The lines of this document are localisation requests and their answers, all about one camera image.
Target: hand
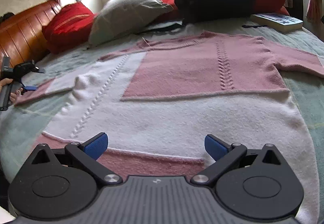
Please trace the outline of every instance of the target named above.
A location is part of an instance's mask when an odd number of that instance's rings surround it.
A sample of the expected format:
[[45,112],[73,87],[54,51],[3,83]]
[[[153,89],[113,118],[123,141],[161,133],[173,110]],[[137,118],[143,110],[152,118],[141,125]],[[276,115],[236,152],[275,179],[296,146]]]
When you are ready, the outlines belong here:
[[[12,83],[12,79],[8,79],[8,78],[5,78],[3,80],[0,81],[0,92],[2,90],[2,87],[7,85],[7,84],[11,84]],[[10,93],[10,101],[12,103],[15,103],[15,101],[17,100],[18,96],[21,94],[22,92],[22,88],[20,88],[19,90],[16,90],[15,93]]]

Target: pink and white sweater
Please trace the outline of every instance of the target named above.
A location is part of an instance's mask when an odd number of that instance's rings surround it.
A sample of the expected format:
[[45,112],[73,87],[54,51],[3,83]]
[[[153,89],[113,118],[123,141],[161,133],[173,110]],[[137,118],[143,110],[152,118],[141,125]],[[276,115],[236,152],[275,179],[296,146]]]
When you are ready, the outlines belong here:
[[203,32],[143,40],[45,83],[20,102],[72,89],[37,143],[62,147],[99,132],[101,162],[128,174],[193,175],[212,159],[204,137],[259,149],[273,143],[305,190],[297,218],[316,224],[319,178],[314,145],[278,70],[324,77],[319,56],[262,37]]
[[125,91],[124,100],[289,91],[278,70],[324,77],[320,62],[324,59],[317,55],[263,37],[213,32],[164,41],[143,39],[133,48],[100,60],[140,51],[148,54]]

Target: blue clip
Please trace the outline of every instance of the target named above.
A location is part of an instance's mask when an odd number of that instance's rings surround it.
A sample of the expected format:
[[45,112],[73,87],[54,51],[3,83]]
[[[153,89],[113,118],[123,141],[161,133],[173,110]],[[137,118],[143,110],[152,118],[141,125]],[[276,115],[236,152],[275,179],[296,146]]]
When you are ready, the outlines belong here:
[[213,135],[205,137],[205,150],[215,160],[221,159],[232,150],[232,147]]
[[25,91],[28,91],[28,90],[37,90],[38,87],[37,86],[25,86]]
[[108,135],[105,133],[97,134],[81,146],[83,147],[83,152],[97,160],[108,148]]

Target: white pillow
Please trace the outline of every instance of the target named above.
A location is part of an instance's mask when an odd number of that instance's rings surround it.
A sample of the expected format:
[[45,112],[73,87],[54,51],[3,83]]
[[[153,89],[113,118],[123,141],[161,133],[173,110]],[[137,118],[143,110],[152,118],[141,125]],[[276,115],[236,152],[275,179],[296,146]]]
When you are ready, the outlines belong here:
[[161,0],[109,0],[95,18],[89,43],[93,46],[139,32],[159,15],[172,11]]

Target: bedspread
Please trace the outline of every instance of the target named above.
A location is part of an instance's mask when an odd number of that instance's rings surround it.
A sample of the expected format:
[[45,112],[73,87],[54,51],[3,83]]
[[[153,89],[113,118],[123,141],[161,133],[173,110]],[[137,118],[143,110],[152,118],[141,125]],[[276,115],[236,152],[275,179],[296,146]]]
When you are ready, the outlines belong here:
[[[229,19],[188,25],[180,31],[160,34],[145,34],[148,40],[161,40],[187,35],[197,35],[202,30],[227,33],[263,36],[268,40],[283,45],[299,48],[314,54],[324,56],[324,43],[306,30],[297,30],[281,34],[269,28],[244,29],[243,24],[249,24],[245,19]],[[86,46],[66,52],[64,55],[48,56],[42,62],[47,74],[33,74],[26,77],[28,85],[39,84],[45,79],[56,77],[66,71],[81,65],[94,62],[96,59],[113,50],[134,45],[141,37],[131,35],[125,39],[104,44],[96,49],[86,50]],[[323,219],[324,209],[324,158],[321,154],[324,147],[324,89],[323,80],[299,72],[281,72],[287,87],[290,89],[293,101],[299,108],[311,134],[320,177],[320,219]],[[10,108],[1,117],[0,159],[7,178],[11,181],[26,159],[36,137],[47,126],[51,118],[62,108],[69,96],[63,92],[48,98]]]

